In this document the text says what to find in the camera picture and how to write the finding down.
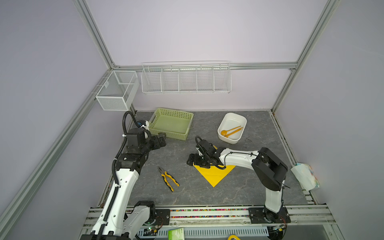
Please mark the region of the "yellow paper napkin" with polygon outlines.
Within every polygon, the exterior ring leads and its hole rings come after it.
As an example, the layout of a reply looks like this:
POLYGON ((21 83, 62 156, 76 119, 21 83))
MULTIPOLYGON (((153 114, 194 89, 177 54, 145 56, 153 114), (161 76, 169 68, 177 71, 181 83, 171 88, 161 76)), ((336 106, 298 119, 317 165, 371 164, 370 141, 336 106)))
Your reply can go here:
POLYGON ((211 167, 209 169, 202 168, 199 166, 194 167, 213 188, 235 168, 235 166, 227 166, 224 170, 220 170, 216 167, 211 167))

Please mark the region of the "green perforated plastic basket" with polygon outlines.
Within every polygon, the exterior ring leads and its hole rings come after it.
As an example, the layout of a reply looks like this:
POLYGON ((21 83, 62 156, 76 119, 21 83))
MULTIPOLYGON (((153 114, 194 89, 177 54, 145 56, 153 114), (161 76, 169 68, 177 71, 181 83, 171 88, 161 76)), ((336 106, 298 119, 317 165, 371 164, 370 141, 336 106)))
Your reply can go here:
POLYGON ((186 141, 193 118, 190 112, 157 108, 149 120, 149 131, 153 135, 165 133, 167 138, 186 141))

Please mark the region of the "orange wooden fork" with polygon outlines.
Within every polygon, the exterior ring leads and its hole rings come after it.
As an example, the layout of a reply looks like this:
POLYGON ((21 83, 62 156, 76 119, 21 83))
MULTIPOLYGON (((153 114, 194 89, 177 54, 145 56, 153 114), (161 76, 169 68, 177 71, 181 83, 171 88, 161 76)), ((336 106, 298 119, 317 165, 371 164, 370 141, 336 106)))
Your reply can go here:
POLYGON ((226 137, 226 138, 228 138, 229 136, 231 136, 231 135, 233 135, 233 134, 235 134, 235 133, 241 131, 242 129, 243 129, 243 127, 240 127, 240 128, 238 128, 238 129, 236 129, 236 130, 230 132, 230 133, 226 132, 223 136, 226 137))

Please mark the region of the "orange wooden spoon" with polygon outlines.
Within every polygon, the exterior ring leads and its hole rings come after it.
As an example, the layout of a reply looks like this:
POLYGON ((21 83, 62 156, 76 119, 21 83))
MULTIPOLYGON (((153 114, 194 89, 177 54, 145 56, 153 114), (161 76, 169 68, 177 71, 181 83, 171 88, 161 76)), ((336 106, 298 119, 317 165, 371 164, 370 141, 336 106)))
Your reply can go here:
POLYGON ((222 130, 222 131, 220 132, 220 134, 223 136, 226 132, 230 133, 230 132, 232 132, 232 131, 234 131, 234 130, 240 128, 240 127, 242 127, 242 126, 238 126, 238 127, 236 127, 236 128, 232 128, 232 129, 230 129, 230 130, 222 130))

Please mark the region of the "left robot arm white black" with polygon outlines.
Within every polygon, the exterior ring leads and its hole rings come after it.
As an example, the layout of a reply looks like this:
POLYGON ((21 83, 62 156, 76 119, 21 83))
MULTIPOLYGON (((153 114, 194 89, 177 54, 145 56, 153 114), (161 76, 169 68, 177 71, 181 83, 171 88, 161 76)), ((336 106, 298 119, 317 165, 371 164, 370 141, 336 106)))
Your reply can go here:
POLYGON ((153 223, 156 207, 152 201, 139 201, 126 214, 132 190, 148 160, 149 153, 166 146, 166 134, 153 136, 135 114, 123 115, 123 142, 112 162, 113 184, 106 205, 89 234, 82 240, 133 240, 145 223, 153 223))

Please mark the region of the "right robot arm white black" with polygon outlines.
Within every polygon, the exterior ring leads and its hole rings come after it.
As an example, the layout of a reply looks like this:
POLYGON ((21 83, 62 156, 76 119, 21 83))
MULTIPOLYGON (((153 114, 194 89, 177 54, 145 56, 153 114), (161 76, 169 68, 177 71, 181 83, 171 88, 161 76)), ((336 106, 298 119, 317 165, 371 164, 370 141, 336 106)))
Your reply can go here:
POLYGON ((291 222, 288 210, 284 207, 283 190, 288 166, 270 149, 259 151, 239 151, 215 147, 201 137, 195 137, 197 154, 190 154, 187 165, 205 169, 216 167, 224 170, 227 166, 237 166, 254 170, 261 184, 266 188, 263 208, 251 210, 252 223, 291 222))

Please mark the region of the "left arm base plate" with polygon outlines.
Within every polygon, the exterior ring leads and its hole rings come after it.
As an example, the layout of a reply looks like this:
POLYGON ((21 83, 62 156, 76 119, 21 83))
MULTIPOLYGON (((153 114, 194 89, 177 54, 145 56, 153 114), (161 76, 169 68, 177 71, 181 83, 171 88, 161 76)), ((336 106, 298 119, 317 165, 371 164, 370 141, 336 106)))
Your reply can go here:
POLYGON ((156 214, 153 219, 144 223, 144 226, 168 226, 171 220, 170 209, 156 209, 156 214))

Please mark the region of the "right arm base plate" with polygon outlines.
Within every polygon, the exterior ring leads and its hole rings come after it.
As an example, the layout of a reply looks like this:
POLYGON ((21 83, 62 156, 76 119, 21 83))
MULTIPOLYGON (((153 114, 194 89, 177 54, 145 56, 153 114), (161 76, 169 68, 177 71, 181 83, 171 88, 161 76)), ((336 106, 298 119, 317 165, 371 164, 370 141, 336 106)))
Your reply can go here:
POLYGON ((291 223, 286 207, 281 207, 278 213, 274 213, 265 207, 248 208, 249 218, 252 224, 288 224, 291 223))

